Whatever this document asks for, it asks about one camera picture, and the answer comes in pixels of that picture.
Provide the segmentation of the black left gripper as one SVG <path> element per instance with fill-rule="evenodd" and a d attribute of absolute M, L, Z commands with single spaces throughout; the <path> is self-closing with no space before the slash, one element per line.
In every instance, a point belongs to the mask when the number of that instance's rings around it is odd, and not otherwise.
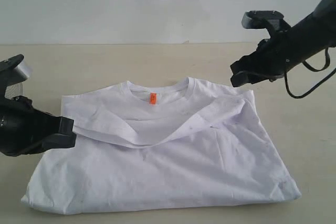
<path fill-rule="evenodd" d="M 37 110 L 27 97 L 1 98 L 1 153 L 6 156 L 73 148 L 73 126 L 73 119 Z"/>

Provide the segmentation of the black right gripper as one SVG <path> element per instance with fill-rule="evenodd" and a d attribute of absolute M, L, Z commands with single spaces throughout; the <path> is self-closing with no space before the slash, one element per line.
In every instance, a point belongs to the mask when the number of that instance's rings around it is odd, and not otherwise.
<path fill-rule="evenodd" d="M 231 64 L 233 87 L 245 84 L 255 84 L 264 80 L 277 80 L 284 77 L 285 59 L 283 50 L 288 47 L 289 41 L 286 34 L 277 34 L 250 55 L 245 55 Z"/>

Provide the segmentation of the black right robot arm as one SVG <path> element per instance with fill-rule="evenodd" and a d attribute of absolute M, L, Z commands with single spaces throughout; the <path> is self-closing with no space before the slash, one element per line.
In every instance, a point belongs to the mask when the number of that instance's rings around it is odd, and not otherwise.
<path fill-rule="evenodd" d="M 275 10 L 252 10 L 243 15 L 245 29 L 266 29 L 269 38 L 256 50 L 231 64 L 233 87 L 275 81 L 298 64 L 335 47 L 335 0 L 321 0 L 315 10 L 294 26 Z"/>

